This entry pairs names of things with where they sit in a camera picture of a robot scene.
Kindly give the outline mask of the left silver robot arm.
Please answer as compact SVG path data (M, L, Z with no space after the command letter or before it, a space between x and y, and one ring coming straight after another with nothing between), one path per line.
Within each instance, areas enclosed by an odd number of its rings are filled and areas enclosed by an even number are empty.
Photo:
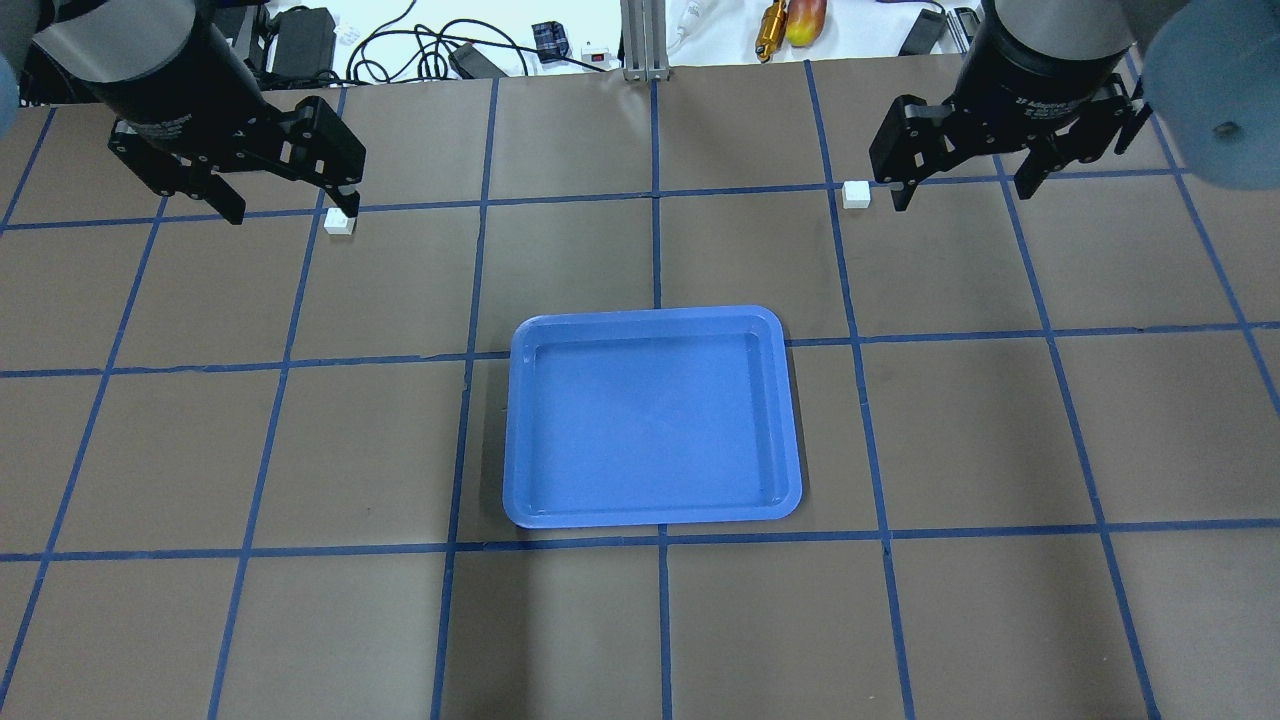
M355 222L366 149L323 97L268 102L200 1L5 1L3 126L38 49L115 115L108 147L157 196L244 219L227 174L266 172L321 190Z

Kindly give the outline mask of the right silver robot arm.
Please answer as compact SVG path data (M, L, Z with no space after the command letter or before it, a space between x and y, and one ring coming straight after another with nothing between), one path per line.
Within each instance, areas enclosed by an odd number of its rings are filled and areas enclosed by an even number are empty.
M1277 187L1275 1L984 1L954 91L902 95L870 142L905 210L920 182L1020 152L1030 199L1073 163L1126 151L1151 117L1187 169L1226 190Z

